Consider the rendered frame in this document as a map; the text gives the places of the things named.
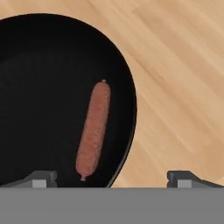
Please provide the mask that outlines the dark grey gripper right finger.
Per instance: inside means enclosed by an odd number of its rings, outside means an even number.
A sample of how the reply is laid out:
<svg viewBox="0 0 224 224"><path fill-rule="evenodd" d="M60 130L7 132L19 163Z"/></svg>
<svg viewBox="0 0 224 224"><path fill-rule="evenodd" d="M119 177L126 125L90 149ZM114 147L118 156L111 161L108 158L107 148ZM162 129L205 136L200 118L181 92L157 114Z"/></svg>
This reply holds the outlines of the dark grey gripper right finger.
<svg viewBox="0 0 224 224"><path fill-rule="evenodd" d="M168 188L222 188L222 185L218 185L213 182L198 178L190 171L168 171L167 179Z"/></svg>

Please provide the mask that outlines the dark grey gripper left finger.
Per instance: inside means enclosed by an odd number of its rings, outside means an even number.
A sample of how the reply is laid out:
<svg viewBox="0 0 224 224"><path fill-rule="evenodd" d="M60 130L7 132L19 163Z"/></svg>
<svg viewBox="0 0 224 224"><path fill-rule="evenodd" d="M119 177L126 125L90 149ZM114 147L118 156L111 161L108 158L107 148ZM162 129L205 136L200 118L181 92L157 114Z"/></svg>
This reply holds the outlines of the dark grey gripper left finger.
<svg viewBox="0 0 224 224"><path fill-rule="evenodd" d="M57 186L56 171L34 171L24 179L3 185L16 188L53 188Z"/></svg>

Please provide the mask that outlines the reddish brown sausage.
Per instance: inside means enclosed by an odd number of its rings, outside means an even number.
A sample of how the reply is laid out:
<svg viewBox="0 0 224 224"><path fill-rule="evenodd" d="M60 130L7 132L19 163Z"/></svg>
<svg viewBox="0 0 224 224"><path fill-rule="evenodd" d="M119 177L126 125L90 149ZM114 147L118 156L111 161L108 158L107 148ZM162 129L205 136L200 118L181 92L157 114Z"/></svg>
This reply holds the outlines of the reddish brown sausage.
<svg viewBox="0 0 224 224"><path fill-rule="evenodd" d="M105 80L94 85L75 162L75 169L80 174L81 181L91 176L99 163L109 115L110 96L110 86Z"/></svg>

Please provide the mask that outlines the black round bowl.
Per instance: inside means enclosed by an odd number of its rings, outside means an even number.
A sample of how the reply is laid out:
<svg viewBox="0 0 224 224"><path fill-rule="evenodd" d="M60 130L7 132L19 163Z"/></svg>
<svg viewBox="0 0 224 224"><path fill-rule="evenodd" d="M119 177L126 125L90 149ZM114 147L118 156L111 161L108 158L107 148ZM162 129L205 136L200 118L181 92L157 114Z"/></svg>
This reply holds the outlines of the black round bowl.
<svg viewBox="0 0 224 224"><path fill-rule="evenodd" d="M76 153L93 86L111 88L99 165L81 180ZM110 187L130 151L137 98L130 69L103 33L75 18L0 19L0 186L55 171L60 187Z"/></svg>

